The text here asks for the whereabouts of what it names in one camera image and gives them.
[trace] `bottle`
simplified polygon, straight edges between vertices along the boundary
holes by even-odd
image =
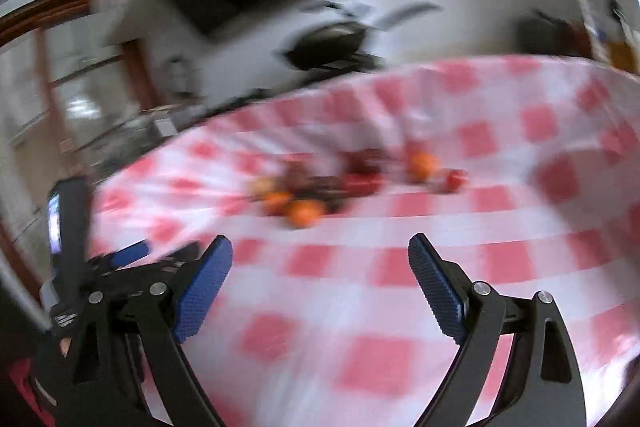
[[[619,70],[638,74],[636,46],[631,28],[626,23],[625,15],[618,1],[607,0],[607,2],[609,4],[609,16],[615,20],[618,26],[617,34],[609,39],[609,60],[611,65]]]

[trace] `red and white tablecloth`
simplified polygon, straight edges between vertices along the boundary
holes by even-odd
[[[354,74],[183,133],[108,180],[94,255],[149,239],[153,261],[223,233],[234,265],[185,353],[229,427],[408,427],[456,346],[412,275],[409,239],[504,295],[550,291],[582,372],[590,425],[640,352],[640,85],[592,62],[492,57]],[[339,172],[339,151],[426,148],[472,186],[402,183],[291,230],[245,197],[284,158]],[[503,337],[473,419],[506,364]],[[157,393],[146,390],[163,417]]]

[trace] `blue gripper pad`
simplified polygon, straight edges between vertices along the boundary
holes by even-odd
[[[122,268],[131,264],[138,259],[142,259],[149,253],[149,245],[146,241],[140,241],[130,247],[123,248],[111,255],[111,266],[114,268]]]
[[[202,254],[200,269],[175,306],[174,337],[183,343],[200,330],[207,312],[231,269],[233,247],[219,236]]]
[[[424,234],[409,241],[409,266],[442,333],[460,345],[466,337],[464,304],[440,267],[442,260]]]

